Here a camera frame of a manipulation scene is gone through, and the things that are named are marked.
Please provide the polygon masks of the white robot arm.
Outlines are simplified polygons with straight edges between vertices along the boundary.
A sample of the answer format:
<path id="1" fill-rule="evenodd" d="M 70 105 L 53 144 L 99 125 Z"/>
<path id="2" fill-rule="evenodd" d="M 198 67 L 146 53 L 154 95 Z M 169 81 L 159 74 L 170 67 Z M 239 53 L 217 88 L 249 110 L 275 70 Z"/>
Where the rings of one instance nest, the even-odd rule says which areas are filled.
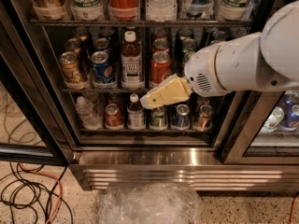
<path id="1" fill-rule="evenodd" d="M 261 32 L 200 49 L 184 77 L 172 75 L 148 91 L 146 109 L 232 91 L 290 91 L 299 88 L 299 1 L 278 10 Z"/>

